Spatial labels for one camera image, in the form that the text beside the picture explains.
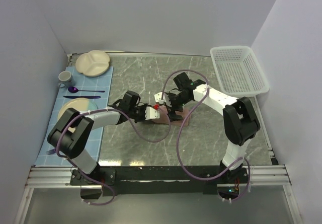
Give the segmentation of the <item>white plastic basket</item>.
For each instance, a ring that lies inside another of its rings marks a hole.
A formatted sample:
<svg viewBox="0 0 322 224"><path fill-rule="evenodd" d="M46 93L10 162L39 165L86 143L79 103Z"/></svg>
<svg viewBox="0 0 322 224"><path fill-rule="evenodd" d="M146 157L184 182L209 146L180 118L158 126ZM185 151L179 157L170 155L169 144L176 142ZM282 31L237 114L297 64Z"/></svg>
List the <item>white plastic basket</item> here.
<svg viewBox="0 0 322 224"><path fill-rule="evenodd" d="M233 97L255 97L269 91L263 70L248 46L221 46L210 49L220 90Z"/></svg>

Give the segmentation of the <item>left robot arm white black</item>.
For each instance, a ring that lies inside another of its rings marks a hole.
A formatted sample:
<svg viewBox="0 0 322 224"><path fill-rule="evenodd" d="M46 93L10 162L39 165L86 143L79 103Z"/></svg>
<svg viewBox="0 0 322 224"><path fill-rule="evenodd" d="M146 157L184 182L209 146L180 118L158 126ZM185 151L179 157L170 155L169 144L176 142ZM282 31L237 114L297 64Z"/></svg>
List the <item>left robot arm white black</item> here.
<svg viewBox="0 0 322 224"><path fill-rule="evenodd" d="M140 105L140 96L127 91L122 99L100 111L79 112L74 108L67 109L57 121L47 137L57 154L69 159L83 173L86 183L96 184L101 178L100 165L85 149L93 129L107 125L118 125L128 119L135 123L158 117L158 113L149 104Z"/></svg>

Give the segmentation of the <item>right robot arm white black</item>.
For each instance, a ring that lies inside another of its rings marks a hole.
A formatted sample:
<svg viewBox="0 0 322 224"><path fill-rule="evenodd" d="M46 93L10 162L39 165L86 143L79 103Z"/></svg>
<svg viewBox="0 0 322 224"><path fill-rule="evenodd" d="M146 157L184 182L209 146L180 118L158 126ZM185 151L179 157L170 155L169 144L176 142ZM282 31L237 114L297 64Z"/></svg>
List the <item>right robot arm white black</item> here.
<svg viewBox="0 0 322 224"><path fill-rule="evenodd" d="M186 73L187 70L184 69L171 74L179 90L177 95L172 96L162 91L162 96L168 98L165 106L169 119L186 123L188 118L175 112L182 111L183 106L191 101L196 101L198 105L205 104L222 115L228 145L220 165L222 169L213 177L197 177L184 165L181 167L188 176L196 180L212 181L221 177L224 182L231 183L246 162L245 154L249 143L261 128L253 105L247 97L232 97L212 88L206 77L192 81Z"/></svg>

